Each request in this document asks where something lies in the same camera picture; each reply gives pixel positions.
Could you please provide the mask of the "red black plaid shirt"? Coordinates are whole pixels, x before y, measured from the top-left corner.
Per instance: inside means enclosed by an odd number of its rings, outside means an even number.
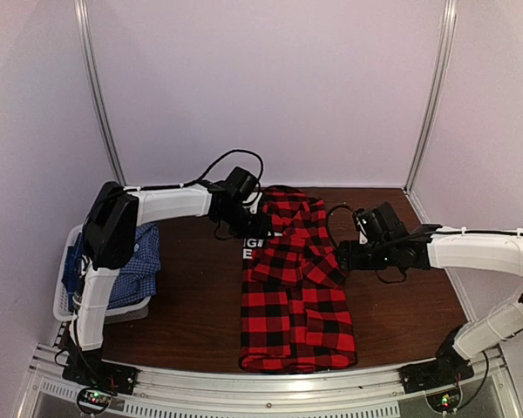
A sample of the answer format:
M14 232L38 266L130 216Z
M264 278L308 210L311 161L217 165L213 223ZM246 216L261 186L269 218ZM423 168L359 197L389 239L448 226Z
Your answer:
M243 247L240 368L306 374L355 366L346 276L326 228L323 200L273 185L258 210L273 232Z

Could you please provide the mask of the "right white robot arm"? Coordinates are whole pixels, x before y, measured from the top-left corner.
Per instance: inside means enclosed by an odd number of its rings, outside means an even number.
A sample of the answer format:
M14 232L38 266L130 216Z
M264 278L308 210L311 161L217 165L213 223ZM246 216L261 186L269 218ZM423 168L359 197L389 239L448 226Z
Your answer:
M466 268L509 273L523 278L523 228L488 231L437 224L421 225L404 235L369 233L366 241L344 240L336 247L340 269L382 271ZM523 331L523 287L481 319L469 321L446 339L430 365L435 383L449 383L468 361Z

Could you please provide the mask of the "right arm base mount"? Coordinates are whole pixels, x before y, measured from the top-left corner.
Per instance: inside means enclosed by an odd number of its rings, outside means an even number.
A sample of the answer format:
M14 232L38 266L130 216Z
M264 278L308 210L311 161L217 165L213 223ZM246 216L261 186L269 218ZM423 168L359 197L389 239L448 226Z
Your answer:
M463 359L453 347L460 328L456 327L448 333L433 360L407 364L399 369L406 394L454 385L458 380L474 376L470 361Z

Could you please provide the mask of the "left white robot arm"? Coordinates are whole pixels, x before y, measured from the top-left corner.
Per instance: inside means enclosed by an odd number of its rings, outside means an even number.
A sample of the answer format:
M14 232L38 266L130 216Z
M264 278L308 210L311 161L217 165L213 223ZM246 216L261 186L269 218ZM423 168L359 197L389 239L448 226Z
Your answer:
M226 224L237 239L266 239L270 217L245 205L250 192L225 181L188 187L102 185L83 224L83 291L75 305L71 339L84 352L102 348L106 311L114 281L134 251L139 226L167 219L207 217Z

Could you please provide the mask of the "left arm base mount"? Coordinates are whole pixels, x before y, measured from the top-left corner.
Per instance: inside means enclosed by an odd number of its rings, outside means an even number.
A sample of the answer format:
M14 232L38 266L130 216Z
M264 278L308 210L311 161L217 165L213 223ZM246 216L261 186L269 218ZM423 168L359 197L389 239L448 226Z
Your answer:
M62 377L79 385L112 394L132 395L138 369L102 360L102 350L82 352L71 345Z

